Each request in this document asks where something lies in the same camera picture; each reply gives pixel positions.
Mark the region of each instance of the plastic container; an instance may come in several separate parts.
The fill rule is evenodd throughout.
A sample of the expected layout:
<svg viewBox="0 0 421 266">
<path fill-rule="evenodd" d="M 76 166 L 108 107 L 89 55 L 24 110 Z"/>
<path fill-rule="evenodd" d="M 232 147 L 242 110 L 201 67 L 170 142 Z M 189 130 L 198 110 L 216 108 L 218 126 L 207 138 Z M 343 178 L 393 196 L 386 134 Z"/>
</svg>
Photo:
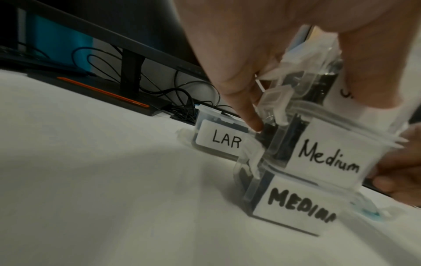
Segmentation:
<svg viewBox="0 0 421 266">
<path fill-rule="evenodd" d="M 234 179 L 252 217 L 318 236 L 350 207 L 353 194 L 346 190 L 332 190 L 294 177 L 270 159 L 262 159 L 257 171 L 252 171 L 249 162 L 245 154 L 239 157 Z"/>
<path fill-rule="evenodd" d="M 315 103 L 368 127 L 397 133 L 421 103 L 419 80 L 412 82 L 413 78 L 410 77 L 414 69 L 419 70 L 420 64 L 407 65 L 400 87 L 403 98 L 401 106 L 377 109 L 353 99 L 346 88 L 340 54 L 336 35 L 322 35 L 287 52 L 278 68 L 259 78 L 272 80 L 270 88 L 291 86 L 293 100 Z"/>
<path fill-rule="evenodd" d="M 395 142 L 406 141 L 330 113 L 315 103 L 287 101 L 290 94 L 285 91 L 289 90 L 289 86 L 273 89 L 268 96 L 271 101 L 262 97 L 257 112 L 264 129 L 247 141 L 250 158 L 258 161 L 266 155 L 286 173 L 357 190 L 386 152 L 402 147 Z M 273 95 L 277 91 L 281 95 L 278 98 Z"/>
<path fill-rule="evenodd" d="M 199 150 L 237 160 L 244 137 L 249 128 L 237 118 L 213 108 L 197 105 L 199 114 L 196 120 L 192 145 Z"/>
</svg>

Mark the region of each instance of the orange stripe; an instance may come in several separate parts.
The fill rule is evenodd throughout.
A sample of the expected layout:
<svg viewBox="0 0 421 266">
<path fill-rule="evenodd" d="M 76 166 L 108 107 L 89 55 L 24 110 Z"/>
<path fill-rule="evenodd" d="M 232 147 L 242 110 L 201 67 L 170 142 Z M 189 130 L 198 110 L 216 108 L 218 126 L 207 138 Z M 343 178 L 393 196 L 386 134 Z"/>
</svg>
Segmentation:
<svg viewBox="0 0 421 266">
<path fill-rule="evenodd" d="M 100 92 L 100 93 L 106 94 L 108 96 L 111 96 L 111 97 L 114 97 L 114 98 L 117 98 L 117 99 L 120 99 L 120 100 L 129 102 L 129 103 L 134 103 L 134 104 L 140 105 L 142 107 L 149 108 L 149 105 L 147 105 L 147 104 L 139 103 L 137 101 L 134 101 L 134 100 L 131 100 L 131 99 L 122 97 L 120 95 L 117 95 L 117 94 L 114 94 L 114 93 L 111 93 L 111 92 L 107 92 L 107 91 L 104 91 L 104 90 L 101 90 L 101 89 L 98 89 L 98 88 L 95 88 L 95 87 L 92 87 L 92 86 L 89 86 L 89 85 L 86 85 L 86 84 L 83 84 L 83 83 L 74 81 L 72 79 L 68 79 L 68 78 L 64 78 L 64 77 L 57 77 L 57 78 L 58 79 L 61 79 L 61 80 L 64 80 L 64 81 L 67 81 L 69 83 L 73 83 L 73 84 L 82 86 L 82 87 L 87 88 L 87 89 L 91 89 L 91 90 L 96 91 L 96 92 Z"/>
</svg>

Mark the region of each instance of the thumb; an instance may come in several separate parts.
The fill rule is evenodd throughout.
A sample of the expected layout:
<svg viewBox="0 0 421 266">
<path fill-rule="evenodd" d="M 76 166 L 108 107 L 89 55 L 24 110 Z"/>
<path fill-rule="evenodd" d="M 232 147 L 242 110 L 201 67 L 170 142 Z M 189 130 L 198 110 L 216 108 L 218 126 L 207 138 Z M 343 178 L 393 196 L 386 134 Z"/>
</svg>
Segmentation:
<svg viewBox="0 0 421 266">
<path fill-rule="evenodd" d="M 420 14 L 421 1 L 399 1 L 369 24 L 339 33 L 346 83 L 356 101 L 376 108 L 401 103 L 399 82 Z"/>
</svg>

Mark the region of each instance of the paper label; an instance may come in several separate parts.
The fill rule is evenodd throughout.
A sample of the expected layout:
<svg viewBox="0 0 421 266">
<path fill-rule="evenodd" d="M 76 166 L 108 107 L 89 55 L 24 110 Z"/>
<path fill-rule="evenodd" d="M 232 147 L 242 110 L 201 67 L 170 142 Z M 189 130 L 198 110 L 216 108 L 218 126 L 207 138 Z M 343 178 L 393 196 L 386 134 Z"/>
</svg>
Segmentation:
<svg viewBox="0 0 421 266">
<path fill-rule="evenodd" d="M 286 170 L 351 188 L 382 153 L 377 142 L 313 118 L 300 136 Z"/>
<path fill-rule="evenodd" d="M 320 234 L 332 224 L 345 202 L 324 191 L 276 175 L 253 215 Z"/>
<path fill-rule="evenodd" d="M 376 109 L 363 106 L 353 99 L 345 86 L 342 71 L 326 95 L 323 106 L 332 113 L 358 121 L 369 127 L 387 131 L 397 118 L 400 107 L 393 109 Z"/>
<path fill-rule="evenodd" d="M 196 144 L 239 156 L 246 135 L 245 132 L 203 120 L 197 134 Z"/>
</svg>

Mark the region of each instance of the teal object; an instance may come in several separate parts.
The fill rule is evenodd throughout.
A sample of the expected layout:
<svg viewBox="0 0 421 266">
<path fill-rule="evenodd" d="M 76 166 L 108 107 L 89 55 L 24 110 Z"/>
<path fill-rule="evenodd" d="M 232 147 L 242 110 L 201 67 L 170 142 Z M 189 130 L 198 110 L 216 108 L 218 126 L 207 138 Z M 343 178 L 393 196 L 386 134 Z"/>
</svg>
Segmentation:
<svg viewBox="0 0 421 266">
<path fill-rule="evenodd" d="M 28 13 L 26 16 L 26 42 L 43 52 L 52 60 L 73 64 L 71 52 L 81 46 L 92 47 L 93 38 L 66 28 L 43 17 Z M 80 50 L 75 54 L 79 67 L 90 71 L 86 57 L 91 50 Z"/>
</svg>

